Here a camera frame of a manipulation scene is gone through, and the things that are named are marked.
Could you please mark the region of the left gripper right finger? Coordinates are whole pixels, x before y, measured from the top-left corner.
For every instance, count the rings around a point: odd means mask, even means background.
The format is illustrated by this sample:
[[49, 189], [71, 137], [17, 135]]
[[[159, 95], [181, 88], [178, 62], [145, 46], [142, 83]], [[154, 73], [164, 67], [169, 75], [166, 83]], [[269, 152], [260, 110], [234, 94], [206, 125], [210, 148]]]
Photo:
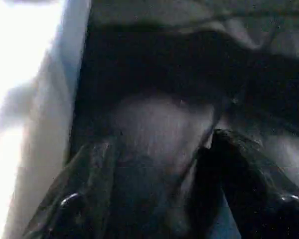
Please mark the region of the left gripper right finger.
[[262, 145], [235, 131], [217, 129], [211, 151], [241, 237], [299, 239], [299, 186]]

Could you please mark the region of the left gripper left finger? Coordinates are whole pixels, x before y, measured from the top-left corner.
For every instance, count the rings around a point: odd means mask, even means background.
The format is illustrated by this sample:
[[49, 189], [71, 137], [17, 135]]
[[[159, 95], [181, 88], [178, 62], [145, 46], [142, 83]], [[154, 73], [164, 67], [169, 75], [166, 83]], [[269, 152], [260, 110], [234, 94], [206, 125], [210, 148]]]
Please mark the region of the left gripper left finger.
[[118, 158], [113, 138], [82, 146], [51, 184], [22, 238], [104, 238]]

